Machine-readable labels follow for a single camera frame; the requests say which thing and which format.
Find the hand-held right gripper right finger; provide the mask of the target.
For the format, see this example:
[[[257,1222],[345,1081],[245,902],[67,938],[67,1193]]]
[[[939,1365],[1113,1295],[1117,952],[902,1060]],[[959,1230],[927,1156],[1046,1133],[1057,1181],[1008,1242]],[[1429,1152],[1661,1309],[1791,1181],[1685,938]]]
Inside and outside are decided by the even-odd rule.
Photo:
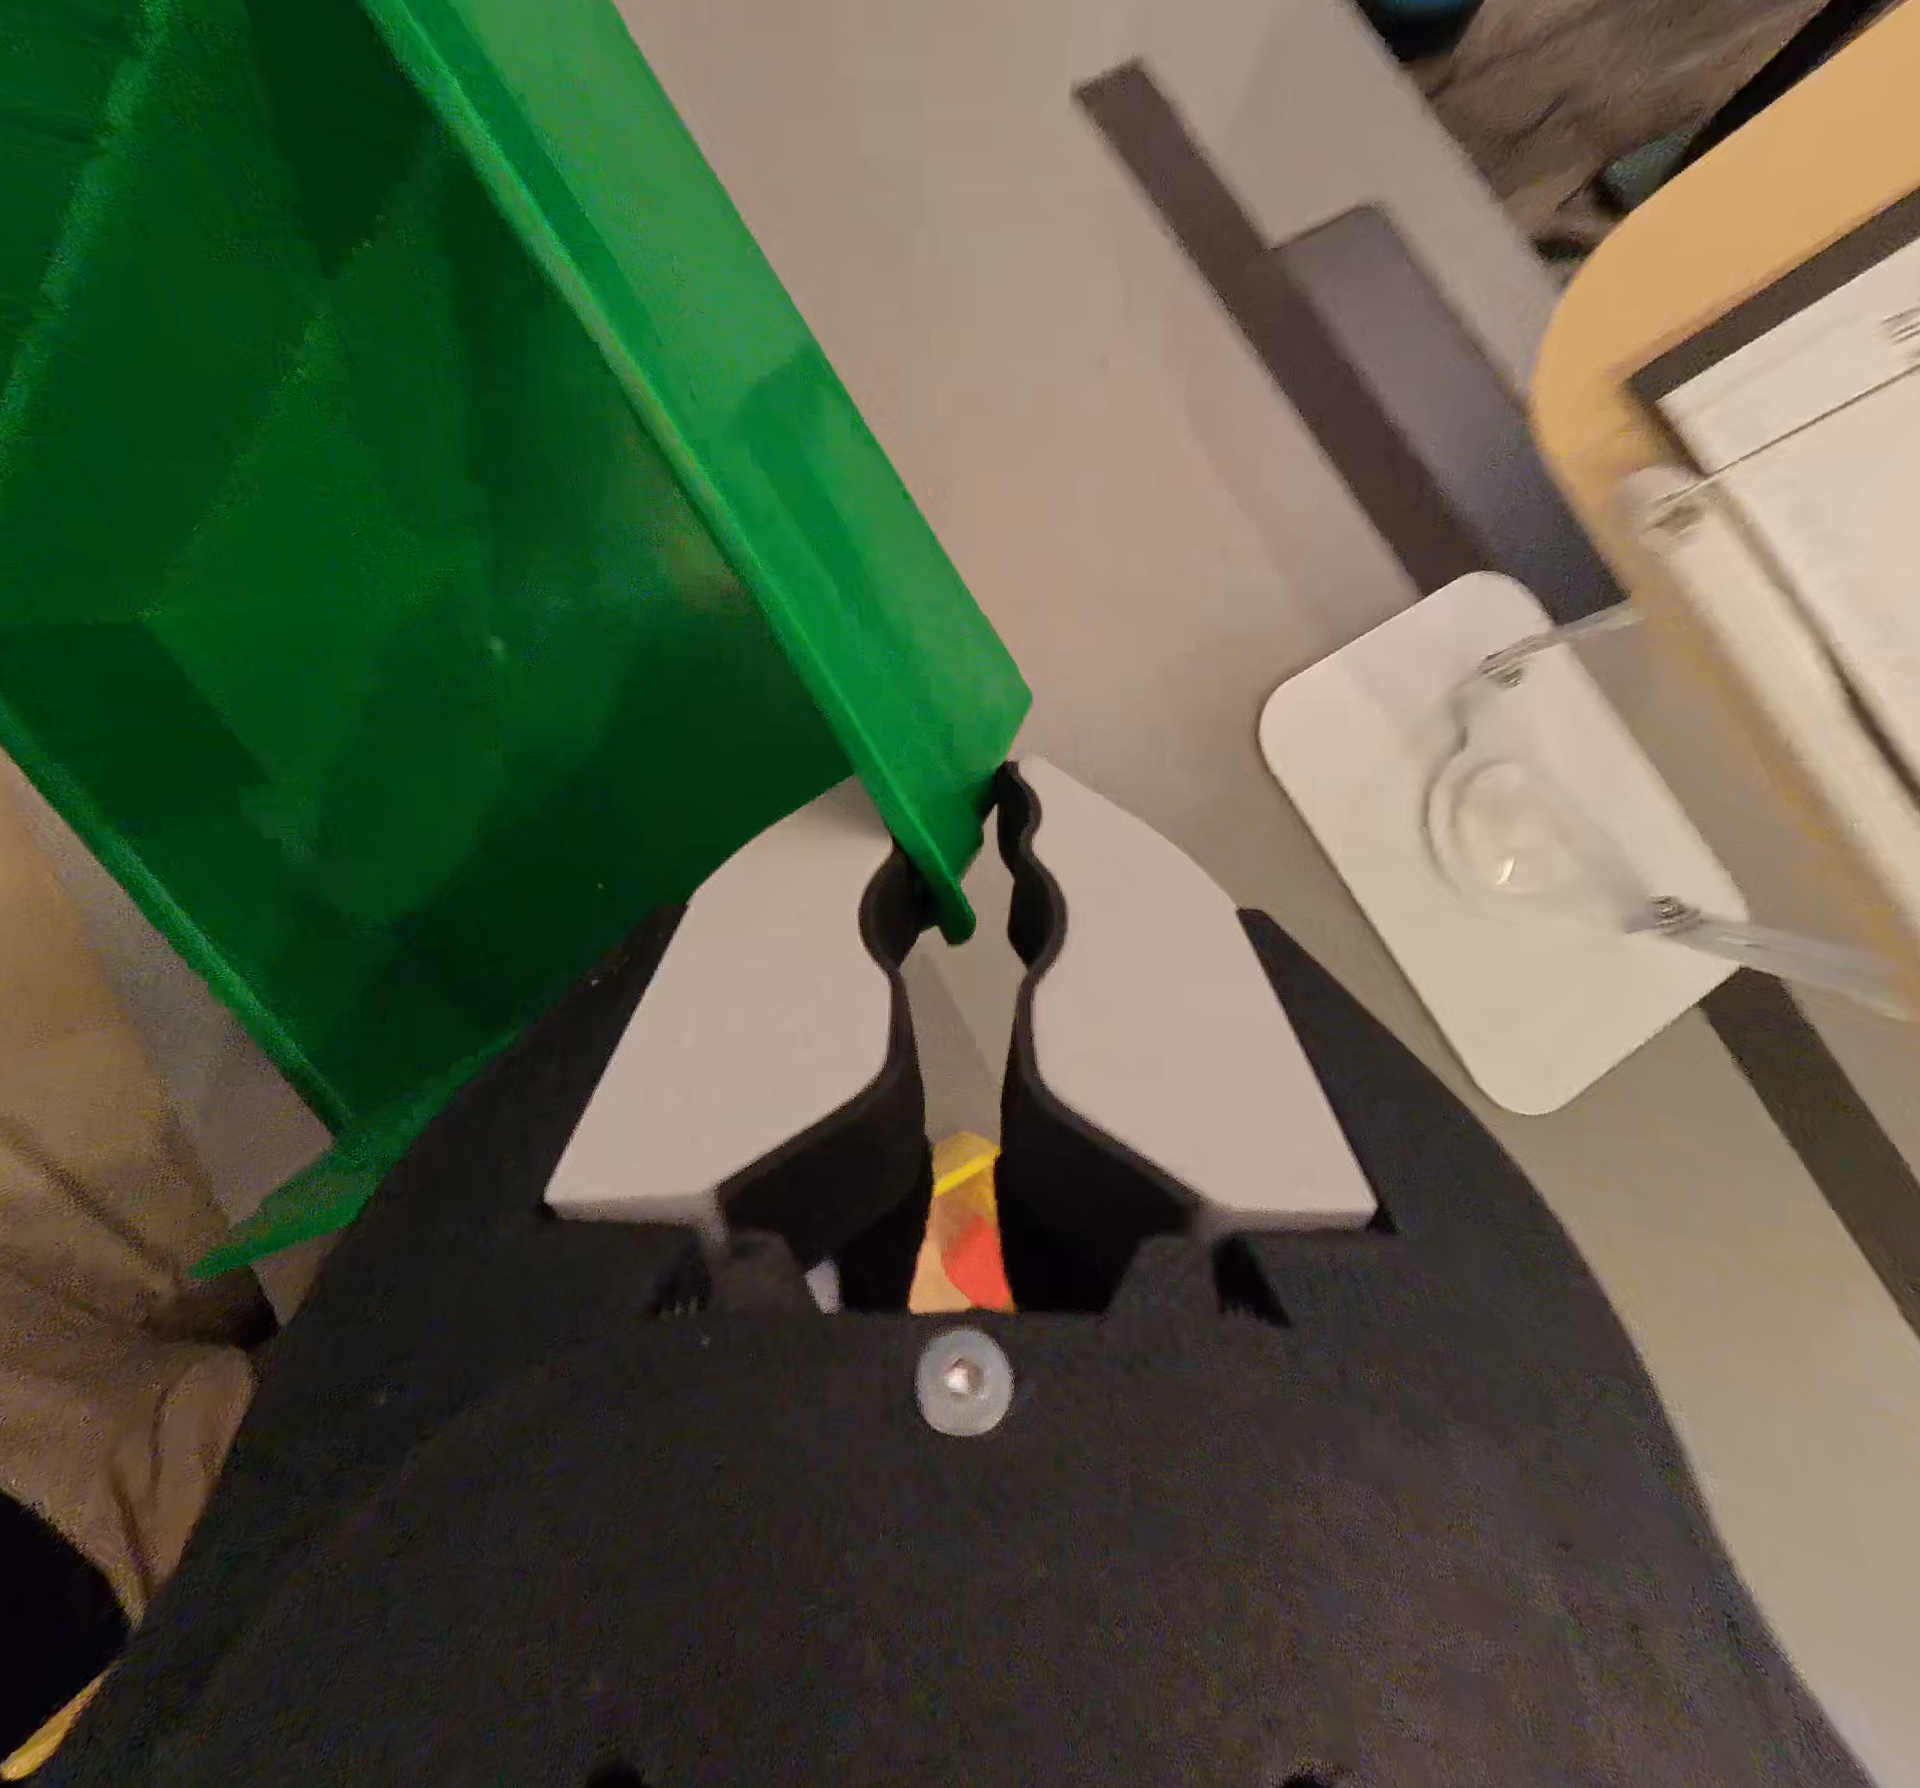
[[[1021,966],[997,1256],[1021,1311],[1107,1311],[1148,1242],[1345,1232],[1375,1193],[1234,900],[1046,758],[990,779]]]

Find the black stand leg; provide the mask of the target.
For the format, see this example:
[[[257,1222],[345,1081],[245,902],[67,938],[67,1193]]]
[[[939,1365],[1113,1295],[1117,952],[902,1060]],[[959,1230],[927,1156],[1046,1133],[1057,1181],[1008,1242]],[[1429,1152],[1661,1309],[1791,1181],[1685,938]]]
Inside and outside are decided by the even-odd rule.
[[[1825,0],[1680,150],[1667,177],[1685,177],[1737,125],[1753,125],[1772,101],[1779,101],[1801,79],[1809,79],[1832,57],[1842,57],[1862,31],[1869,31],[1893,0]]]

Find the clear acrylic bracket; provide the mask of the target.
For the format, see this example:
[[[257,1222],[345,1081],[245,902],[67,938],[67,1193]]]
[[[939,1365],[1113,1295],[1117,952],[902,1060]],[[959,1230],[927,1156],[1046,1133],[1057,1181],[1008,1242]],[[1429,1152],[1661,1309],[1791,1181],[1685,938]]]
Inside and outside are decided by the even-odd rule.
[[[1633,627],[1645,613],[1610,600],[1498,643],[1451,688],[1451,749],[1418,796],[1435,873],[1498,914],[1599,925],[1911,1015],[1884,960],[1745,914],[1711,836],[1584,665],[1595,641]]]

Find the person's beige trousers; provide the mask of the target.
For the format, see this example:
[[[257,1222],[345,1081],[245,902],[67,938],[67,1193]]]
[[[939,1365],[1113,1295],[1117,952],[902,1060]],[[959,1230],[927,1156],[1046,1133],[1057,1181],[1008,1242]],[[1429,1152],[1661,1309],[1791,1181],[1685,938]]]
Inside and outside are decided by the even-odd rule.
[[[251,1411],[251,1343],[321,1248],[192,1275],[323,1123],[5,765],[0,1470],[136,1627]]]

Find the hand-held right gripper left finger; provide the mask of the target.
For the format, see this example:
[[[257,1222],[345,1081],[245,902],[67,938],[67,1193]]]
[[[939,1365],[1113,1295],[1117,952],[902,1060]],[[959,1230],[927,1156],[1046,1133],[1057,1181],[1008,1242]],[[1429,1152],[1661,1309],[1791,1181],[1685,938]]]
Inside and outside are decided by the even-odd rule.
[[[777,1232],[850,1311],[902,1311],[932,1213],[902,960],[927,884],[863,784],[733,846],[681,910],[544,1206]]]

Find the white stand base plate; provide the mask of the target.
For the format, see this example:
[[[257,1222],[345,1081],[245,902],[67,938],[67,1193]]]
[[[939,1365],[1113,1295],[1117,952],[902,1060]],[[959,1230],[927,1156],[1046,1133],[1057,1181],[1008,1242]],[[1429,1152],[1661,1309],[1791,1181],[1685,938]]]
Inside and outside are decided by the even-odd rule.
[[[1553,1116],[1733,981],[1661,902],[1745,914],[1547,607],[1459,577],[1262,700],[1255,751],[1476,1092]]]

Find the green plastic box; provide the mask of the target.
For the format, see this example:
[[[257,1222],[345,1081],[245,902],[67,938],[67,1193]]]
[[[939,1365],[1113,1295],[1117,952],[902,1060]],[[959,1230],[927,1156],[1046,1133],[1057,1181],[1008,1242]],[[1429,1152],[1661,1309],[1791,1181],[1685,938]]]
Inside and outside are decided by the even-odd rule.
[[[854,779],[932,921],[1026,688],[613,0],[5,0],[5,751],[328,1152],[321,1242]]]

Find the pile of coloured wooden cubes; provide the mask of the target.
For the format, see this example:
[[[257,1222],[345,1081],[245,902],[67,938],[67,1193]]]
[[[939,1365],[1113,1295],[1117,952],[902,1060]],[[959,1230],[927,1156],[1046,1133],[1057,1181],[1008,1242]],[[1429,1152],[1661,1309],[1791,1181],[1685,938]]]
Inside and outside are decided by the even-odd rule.
[[[916,1318],[1015,1311],[1008,1275],[997,1256],[990,1169],[997,1169],[997,1146],[979,1133],[952,1133],[932,1146],[927,1232],[906,1275]]]

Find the black tape strip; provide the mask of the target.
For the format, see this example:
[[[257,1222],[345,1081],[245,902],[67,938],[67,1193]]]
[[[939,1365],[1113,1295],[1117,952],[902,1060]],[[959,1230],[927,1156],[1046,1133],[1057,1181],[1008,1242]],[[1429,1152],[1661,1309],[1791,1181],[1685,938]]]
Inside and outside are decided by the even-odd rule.
[[[1139,60],[1070,98],[1416,592],[1495,568],[1559,621],[1617,600],[1617,577],[1547,481],[1510,376],[1375,206],[1262,243]],[[1702,1015],[1911,1330],[1920,1187],[1832,1040],[1753,970],[1724,981]]]

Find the instruction sheet on wooden board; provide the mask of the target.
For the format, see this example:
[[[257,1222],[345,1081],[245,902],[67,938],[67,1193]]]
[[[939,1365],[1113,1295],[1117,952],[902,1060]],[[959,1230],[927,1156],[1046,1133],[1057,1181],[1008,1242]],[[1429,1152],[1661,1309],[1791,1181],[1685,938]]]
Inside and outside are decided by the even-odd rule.
[[[1790,814],[1791,868],[1892,945],[1911,938],[1911,902],[1900,902],[1842,823],[1842,809],[1817,789],[1809,749],[1790,749],[1779,720],[1733,666],[1733,653],[1711,641],[1633,538],[1617,481],[1661,460],[1652,423],[1625,391],[1645,363],[1730,318],[1911,194],[1911,98],[1920,0],[1900,0],[1595,247],[1547,318],[1528,391],[1547,477],[1633,600],[1645,600],[1652,656],[1702,690],[1711,714],[1761,779],[1761,796]]]

